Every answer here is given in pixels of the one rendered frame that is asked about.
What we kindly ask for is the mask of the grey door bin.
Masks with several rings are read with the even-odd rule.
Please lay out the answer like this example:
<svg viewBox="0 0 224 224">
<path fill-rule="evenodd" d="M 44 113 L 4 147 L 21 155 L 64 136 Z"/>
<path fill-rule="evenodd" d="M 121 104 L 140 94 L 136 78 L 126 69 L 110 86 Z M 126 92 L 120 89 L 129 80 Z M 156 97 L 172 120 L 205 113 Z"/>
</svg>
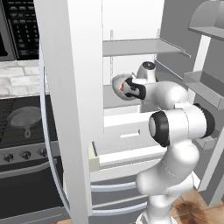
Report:
<svg viewBox="0 0 224 224">
<path fill-rule="evenodd" d="M 215 39 L 224 39 L 224 1 L 206 1 L 193 13 L 189 29 Z"/>
<path fill-rule="evenodd" d="M 183 82 L 218 110 L 224 109 L 224 82 L 205 71 L 185 73 Z"/>
<path fill-rule="evenodd" d="M 219 134 L 220 132 L 216 129 L 211 136 L 196 139 L 195 143 L 197 143 L 205 151 L 211 150 L 215 146 Z"/>
</svg>

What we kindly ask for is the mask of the grey right fridge door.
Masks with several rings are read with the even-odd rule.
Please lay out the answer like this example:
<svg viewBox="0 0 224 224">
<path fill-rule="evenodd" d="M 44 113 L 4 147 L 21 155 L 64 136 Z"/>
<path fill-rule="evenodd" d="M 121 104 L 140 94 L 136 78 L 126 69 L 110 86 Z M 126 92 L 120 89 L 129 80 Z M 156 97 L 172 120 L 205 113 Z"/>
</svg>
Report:
<svg viewBox="0 0 224 224">
<path fill-rule="evenodd" d="M 224 109 L 218 110 L 183 82 L 185 73 L 196 71 L 205 71 L 224 82 L 224 39 L 211 38 L 189 29 L 193 13 L 206 1 L 215 0 L 164 0 L 160 38 L 183 48 L 191 57 L 183 53 L 159 54 L 157 77 L 161 81 L 175 81 L 182 85 L 188 90 L 192 102 L 213 114 L 215 129 L 220 134 L 211 150 L 203 150 L 196 143 L 200 159 L 194 170 L 199 177 L 198 191 L 211 206 L 224 199 Z"/>
</svg>

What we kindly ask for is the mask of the grey fridge shelf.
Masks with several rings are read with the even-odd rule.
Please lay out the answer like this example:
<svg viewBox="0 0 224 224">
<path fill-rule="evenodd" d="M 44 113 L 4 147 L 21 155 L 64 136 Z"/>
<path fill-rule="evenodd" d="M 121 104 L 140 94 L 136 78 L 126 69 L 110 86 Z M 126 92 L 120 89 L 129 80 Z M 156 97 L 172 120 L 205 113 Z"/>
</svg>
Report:
<svg viewBox="0 0 224 224">
<path fill-rule="evenodd" d="M 191 57 L 183 48 L 161 38 L 104 40 L 102 43 L 104 57 L 160 53 L 183 53 L 187 57 Z"/>
</svg>

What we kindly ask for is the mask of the white left fridge door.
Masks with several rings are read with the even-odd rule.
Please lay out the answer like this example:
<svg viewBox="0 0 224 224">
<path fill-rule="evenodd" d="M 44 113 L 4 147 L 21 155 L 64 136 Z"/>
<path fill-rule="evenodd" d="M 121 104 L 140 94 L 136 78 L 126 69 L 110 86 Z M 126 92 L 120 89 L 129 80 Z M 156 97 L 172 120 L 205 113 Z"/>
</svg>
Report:
<svg viewBox="0 0 224 224">
<path fill-rule="evenodd" d="M 102 0 L 34 0 L 74 224 L 92 215 L 88 146 L 103 134 Z"/>
</svg>

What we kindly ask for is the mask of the steel and black stove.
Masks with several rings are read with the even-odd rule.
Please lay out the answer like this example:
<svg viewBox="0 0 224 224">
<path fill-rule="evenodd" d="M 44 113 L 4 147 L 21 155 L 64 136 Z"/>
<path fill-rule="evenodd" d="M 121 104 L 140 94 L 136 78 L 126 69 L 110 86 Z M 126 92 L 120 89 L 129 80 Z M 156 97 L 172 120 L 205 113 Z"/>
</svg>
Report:
<svg viewBox="0 0 224 224">
<path fill-rule="evenodd" d="M 14 129 L 7 122 L 12 111 L 29 106 L 40 108 L 39 97 L 0 100 L 0 172 L 49 162 L 47 156 L 39 155 L 39 150 L 46 147 L 42 121 L 31 128 L 30 138 L 25 138 L 23 129 Z M 31 157 L 23 159 L 23 151 L 29 151 Z M 6 153 L 13 155 L 9 163 L 4 161 Z M 50 167 L 39 172 L 0 179 L 0 220 L 62 206 Z"/>
</svg>

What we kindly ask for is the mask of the white fridge cabinet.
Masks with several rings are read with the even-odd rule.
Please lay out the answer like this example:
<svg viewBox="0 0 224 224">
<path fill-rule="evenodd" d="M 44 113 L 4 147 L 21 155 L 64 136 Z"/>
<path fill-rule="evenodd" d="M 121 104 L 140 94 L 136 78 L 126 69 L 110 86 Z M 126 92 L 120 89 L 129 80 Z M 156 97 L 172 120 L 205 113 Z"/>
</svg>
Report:
<svg viewBox="0 0 224 224">
<path fill-rule="evenodd" d="M 160 29 L 162 24 L 164 5 L 165 0 L 103 0 L 103 41 L 161 39 L 158 35 L 158 29 Z M 107 73 L 105 78 L 109 81 L 110 85 L 109 91 L 103 96 L 103 104 L 106 108 L 104 117 L 130 113 L 151 112 L 151 114 L 153 114 L 159 111 L 159 108 L 151 102 L 144 104 L 139 99 L 125 101 L 116 95 L 112 88 L 112 80 L 117 75 L 136 74 L 139 67 L 145 61 L 150 61 L 156 65 L 156 61 L 153 58 L 154 55 L 156 54 L 111 57 L 114 59 L 114 62 L 106 65 Z M 115 166 L 108 169 L 100 169 L 95 172 L 91 185 L 98 186 L 129 182 L 136 183 L 137 174 L 156 165 L 161 158 Z M 107 201 L 95 204 L 93 210 L 109 210 L 131 207 L 144 202 L 148 203 L 149 199 L 147 195 L 142 195 L 137 190 L 137 185 L 134 189 L 125 191 L 92 192 L 92 194 L 96 198 L 108 198 Z M 137 214 L 139 216 L 145 209 L 120 215 L 95 217 L 101 218 L 101 224 L 116 224 L 122 222 L 131 214 Z"/>
</svg>

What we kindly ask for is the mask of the white fridge drawer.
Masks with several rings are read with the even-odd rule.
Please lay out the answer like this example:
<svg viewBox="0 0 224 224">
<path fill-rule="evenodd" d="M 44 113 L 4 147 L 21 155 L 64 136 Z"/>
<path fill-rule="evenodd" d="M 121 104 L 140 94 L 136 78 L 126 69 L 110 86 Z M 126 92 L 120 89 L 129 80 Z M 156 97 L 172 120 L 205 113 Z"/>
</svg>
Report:
<svg viewBox="0 0 224 224">
<path fill-rule="evenodd" d="M 151 137 L 148 127 L 151 112 L 104 117 L 104 133 L 88 147 L 89 170 L 161 158 L 166 148 Z"/>
</svg>

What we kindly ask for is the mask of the grey frying pan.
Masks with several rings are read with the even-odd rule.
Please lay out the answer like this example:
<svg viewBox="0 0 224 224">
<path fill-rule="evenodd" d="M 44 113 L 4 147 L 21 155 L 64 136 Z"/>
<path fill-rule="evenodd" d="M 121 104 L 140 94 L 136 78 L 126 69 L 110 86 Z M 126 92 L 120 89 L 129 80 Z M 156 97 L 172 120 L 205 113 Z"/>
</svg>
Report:
<svg viewBox="0 0 224 224">
<path fill-rule="evenodd" d="M 24 137 L 30 138 L 31 128 L 41 121 L 41 109 L 39 107 L 22 107 L 12 111 L 8 117 L 8 124 L 14 129 L 24 130 Z"/>
</svg>

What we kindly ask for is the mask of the black microwave oven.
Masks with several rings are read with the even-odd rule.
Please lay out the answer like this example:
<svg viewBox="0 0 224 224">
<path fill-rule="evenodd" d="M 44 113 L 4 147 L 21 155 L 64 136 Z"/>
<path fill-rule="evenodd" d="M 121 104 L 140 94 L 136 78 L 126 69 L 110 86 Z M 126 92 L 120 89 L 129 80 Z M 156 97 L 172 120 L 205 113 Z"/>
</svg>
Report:
<svg viewBox="0 0 224 224">
<path fill-rule="evenodd" d="M 39 28 L 33 0 L 0 0 L 17 60 L 39 58 Z"/>
</svg>

